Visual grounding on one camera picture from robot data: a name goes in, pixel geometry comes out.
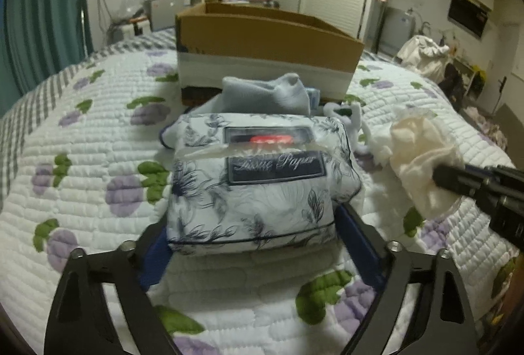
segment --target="bed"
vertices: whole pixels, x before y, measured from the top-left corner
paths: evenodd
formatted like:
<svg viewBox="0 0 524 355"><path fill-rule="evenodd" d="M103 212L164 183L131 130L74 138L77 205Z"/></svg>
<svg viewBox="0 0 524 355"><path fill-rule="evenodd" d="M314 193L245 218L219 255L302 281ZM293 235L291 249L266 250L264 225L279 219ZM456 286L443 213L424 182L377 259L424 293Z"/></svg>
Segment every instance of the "bed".
<svg viewBox="0 0 524 355"><path fill-rule="evenodd" d="M0 304L38 354L64 250L113 250L138 238L165 211L170 179L149 198L140 187L140 165L169 171L172 154L162 148L158 131L184 110L176 63L172 30L121 42L56 74L0 121ZM449 126L466 162L512 165L455 113L435 84L372 54L363 54L347 99L362 104L371 132L393 119L394 108L423 107ZM488 229L473 201L463 200L449 218L423 221L389 167L375 166L369 155L352 154L352 161L363 182L352 204L363 220L413 251L447 247L474 318L486 314L506 289L499 272L516 249ZM138 183L122 186L122 176ZM133 192L133 209L113 209L119 190ZM327 295L313 317L299 309L308 289ZM105 290L122 346L136 353L114 289ZM416 293L411 285L384 353L399 348ZM148 295L183 352L222 355L338 354L374 298L337 241L176 255Z"/></svg>

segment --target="red label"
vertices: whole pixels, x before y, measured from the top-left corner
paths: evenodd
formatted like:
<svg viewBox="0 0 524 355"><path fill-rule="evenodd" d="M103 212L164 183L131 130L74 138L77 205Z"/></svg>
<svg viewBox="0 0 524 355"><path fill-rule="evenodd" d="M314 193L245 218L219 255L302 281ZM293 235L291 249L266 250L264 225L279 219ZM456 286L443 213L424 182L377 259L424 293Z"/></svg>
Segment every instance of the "red label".
<svg viewBox="0 0 524 355"><path fill-rule="evenodd" d="M253 136L250 142L255 144L292 144L294 139L291 135L259 135Z"/></svg>

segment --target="teal curtain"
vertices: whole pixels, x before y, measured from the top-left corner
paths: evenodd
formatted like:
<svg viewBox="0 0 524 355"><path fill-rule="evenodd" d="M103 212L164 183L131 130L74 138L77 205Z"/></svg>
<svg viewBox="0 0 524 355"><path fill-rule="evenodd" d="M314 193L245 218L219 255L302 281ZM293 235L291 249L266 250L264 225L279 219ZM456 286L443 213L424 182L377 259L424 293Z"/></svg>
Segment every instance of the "teal curtain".
<svg viewBox="0 0 524 355"><path fill-rule="evenodd" d="M1 117L17 98L85 58L87 7L86 0L1 0L0 6ZM89 36L86 45L91 53Z"/></svg>

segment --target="floral tissue pack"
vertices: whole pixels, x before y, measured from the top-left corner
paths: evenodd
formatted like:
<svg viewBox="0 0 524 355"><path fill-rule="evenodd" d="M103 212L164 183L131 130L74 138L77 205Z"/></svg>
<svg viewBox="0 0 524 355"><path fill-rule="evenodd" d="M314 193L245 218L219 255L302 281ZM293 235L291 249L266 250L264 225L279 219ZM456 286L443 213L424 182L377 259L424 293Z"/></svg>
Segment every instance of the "floral tissue pack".
<svg viewBox="0 0 524 355"><path fill-rule="evenodd" d="M186 114L169 132L168 240L182 254L326 242L334 206L361 188L337 119Z"/></svg>

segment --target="white sock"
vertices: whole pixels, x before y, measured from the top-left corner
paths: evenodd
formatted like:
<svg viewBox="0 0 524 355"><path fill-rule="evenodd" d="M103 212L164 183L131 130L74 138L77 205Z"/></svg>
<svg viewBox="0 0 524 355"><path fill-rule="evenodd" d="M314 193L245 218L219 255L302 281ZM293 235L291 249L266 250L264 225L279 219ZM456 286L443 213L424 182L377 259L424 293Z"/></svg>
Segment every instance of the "white sock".
<svg viewBox="0 0 524 355"><path fill-rule="evenodd" d="M194 114L297 114L309 115L309 96L297 74L276 80L222 79L222 93L191 111Z"/></svg>

